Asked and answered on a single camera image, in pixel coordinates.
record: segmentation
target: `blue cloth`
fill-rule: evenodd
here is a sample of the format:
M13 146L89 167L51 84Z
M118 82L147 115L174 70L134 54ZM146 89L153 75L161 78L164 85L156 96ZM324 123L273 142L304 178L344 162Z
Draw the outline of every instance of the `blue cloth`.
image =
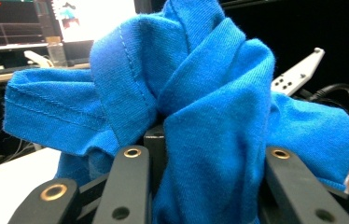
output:
M163 115L154 223L250 223L266 147L296 152L337 189L349 172L349 117L271 92L273 68L216 0L169 0L96 41L91 69L17 72L4 129L62 151L57 176L83 184Z

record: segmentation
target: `brass screw hole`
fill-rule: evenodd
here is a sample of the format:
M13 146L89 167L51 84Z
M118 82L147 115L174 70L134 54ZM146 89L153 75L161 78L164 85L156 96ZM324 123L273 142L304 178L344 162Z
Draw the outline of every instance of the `brass screw hole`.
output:
M288 154L288 152L280 150L280 149L273 150L272 154L274 157L277 157L277 158L282 159L282 160L287 160L288 158L290 158L290 154Z
M335 217L328 211L323 209L317 209L316 215L325 222L335 222Z
M136 158L142 154L142 150L137 148L130 148L124 152L125 157Z
M61 198L67 192L67 186L64 184L55 184L47 187L40 194L40 198L44 201L54 201Z
M129 214L130 214L130 211L127 207L119 207L113 211L112 217L115 220L122 220L122 219L128 217Z

